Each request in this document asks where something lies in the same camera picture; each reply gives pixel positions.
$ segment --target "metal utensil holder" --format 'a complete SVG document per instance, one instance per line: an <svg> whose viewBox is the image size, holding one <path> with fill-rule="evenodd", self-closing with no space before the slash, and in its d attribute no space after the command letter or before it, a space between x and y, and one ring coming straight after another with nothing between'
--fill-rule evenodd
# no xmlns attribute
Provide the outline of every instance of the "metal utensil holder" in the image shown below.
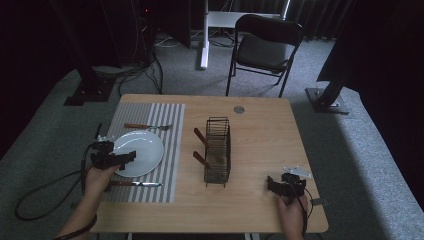
<svg viewBox="0 0 424 240"><path fill-rule="evenodd" d="M206 139L210 148L205 148L205 159L209 167L204 168L204 180L208 183L225 184L231 170L230 121L227 117L210 117L206 121Z"/></svg>

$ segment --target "gray carpet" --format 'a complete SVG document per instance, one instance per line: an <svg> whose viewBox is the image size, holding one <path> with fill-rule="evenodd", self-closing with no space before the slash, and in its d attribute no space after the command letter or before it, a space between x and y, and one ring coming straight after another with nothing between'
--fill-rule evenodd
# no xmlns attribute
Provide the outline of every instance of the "gray carpet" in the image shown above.
<svg viewBox="0 0 424 240"><path fill-rule="evenodd" d="M229 43L228 39L214 39ZM199 70L198 42L192 49L175 42L156 47L163 67L164 94L225 94L230 48L211 45L209 66ZM325 88L316 83L332 42L303 42L296 56L283 97L289 99L325 206L329 230L306 239L423 239L424 214L416 203L383 139L364 109L359 95L343 89L341 97L350 114L315 113L305 88ZM122 71L98 67L98 71ZM159 66L148 74L160 78ZM14 216L18 199L30 189L78 170L85 147L92 143L99 123L107 130L119 101L118 84L108 102L63 106L80 81L76 71L57 83L32 121L0 162L0 239L50 239L72 212L81 196L79 186L46 218L24 222ZM247 72L234 78L230 96L277 97L274 79ZM142 74L129 77L122 93L157 93ZM34 216L60 200L76 175L60 186L41 191L26 201L21 213ZM124 234L101 234L101 239L124 239ZM261 234L261 239L268 237ZM282 234L270 236L284 239Z"/></svg>

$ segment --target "black folding chair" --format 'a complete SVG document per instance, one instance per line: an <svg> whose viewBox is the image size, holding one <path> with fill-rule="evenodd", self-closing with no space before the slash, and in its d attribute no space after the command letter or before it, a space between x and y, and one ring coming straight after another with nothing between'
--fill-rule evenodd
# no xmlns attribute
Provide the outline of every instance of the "black folding chair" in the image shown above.
<svg viewBox="0 0 424 240"><path fill-rule="evenodd" d="M246 14L235 26L235 44L228 74L227 91L236 69L278 77L278 85L284 77L278 97L283 95L294 55L303 40L303 28L297 23L282 19Z"/></svg>

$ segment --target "striped placemat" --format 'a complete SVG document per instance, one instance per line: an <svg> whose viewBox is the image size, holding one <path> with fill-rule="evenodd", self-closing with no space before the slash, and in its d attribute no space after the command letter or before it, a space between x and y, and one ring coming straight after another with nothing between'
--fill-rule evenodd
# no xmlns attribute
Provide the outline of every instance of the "striped placemat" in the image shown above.
<svg viewBox="0 0 424 240"><path fill-rule="evenodd" d="M116 109L107 136L115 139L134 131L124 128L124 123L147 124L161 126L172 124L168 131L151 129L152 133L163 141L164 154L162 161L150 173L136 178L114 175L115 181L160 182L158 188L113 186L105 193L107 202L173 202L175 181L178 171L181 132L184 120L184 104L165 103L120 103Z"/></svg>

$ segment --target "human arm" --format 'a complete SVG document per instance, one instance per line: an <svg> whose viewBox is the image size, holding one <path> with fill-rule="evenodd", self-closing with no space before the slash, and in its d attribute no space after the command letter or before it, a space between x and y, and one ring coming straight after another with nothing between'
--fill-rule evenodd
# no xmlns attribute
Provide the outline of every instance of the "human arm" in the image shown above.
<svg viewBox="0 0 424 240"><path fill-rule="evenodd" d="M88 171L85 179L85 194L57 237L78 231L91 223L99 208L103 191L118 168L119 166L114 166L100 170L93 167ZM88 239L88 234L89 231L72 239Z"/></svg>
<svg viewBox="0 0 424 240"><path fill-rule="evenodd" d="M303 240L303 209L297 199L292 203L286 197L278 196L277 206L280 216L281 227L288 240ZM305 211L308 211L308 201L306 196L299 197Z"/></svg>

